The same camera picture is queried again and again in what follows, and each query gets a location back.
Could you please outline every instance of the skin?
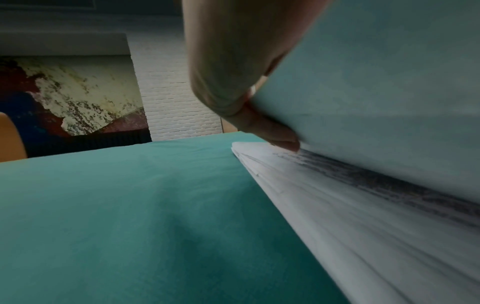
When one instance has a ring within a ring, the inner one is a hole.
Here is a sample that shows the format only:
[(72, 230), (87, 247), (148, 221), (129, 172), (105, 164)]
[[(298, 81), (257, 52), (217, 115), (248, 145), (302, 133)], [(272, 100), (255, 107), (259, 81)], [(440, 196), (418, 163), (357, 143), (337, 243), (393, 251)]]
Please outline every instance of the skin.
[(183, 0), (191, 88), (239, 130), (298, 151), (290, 128), (259, 113), (250, 87), (264, 81), (328, 0)]

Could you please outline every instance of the green tablecloth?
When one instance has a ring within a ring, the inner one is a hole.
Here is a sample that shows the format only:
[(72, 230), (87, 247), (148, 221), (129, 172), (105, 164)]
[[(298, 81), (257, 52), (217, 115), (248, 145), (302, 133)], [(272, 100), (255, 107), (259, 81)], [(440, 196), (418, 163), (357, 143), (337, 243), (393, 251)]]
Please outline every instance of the green tablecloth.
[(348, 303), (243, 133), (0, 164), (0, 303)]

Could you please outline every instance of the white brick wall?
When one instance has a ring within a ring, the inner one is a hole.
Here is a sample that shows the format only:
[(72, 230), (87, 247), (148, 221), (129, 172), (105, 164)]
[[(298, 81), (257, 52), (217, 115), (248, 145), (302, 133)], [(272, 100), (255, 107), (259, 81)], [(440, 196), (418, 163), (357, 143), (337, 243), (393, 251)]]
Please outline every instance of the white brick wall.
[(222, 132), (190, 90), (182, 20), (0, 12), (0, 33), (125, 33), (152, 140)]

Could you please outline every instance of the table surface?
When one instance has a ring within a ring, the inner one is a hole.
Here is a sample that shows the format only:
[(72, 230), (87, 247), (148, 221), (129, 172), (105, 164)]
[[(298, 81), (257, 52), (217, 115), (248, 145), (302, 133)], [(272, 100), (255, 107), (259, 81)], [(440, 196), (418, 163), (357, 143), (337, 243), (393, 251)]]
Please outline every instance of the table surface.
[(348, 303), (234, 141), (0, 164), (0, 302)]

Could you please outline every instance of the orange chair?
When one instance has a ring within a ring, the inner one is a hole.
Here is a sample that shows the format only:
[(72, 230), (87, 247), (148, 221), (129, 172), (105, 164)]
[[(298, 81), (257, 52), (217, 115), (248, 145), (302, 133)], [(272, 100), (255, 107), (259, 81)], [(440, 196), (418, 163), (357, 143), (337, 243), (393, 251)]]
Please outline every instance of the orange chair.
[(27, 158), (24, 144), (14, 123), (0, 113), (0, 163)]

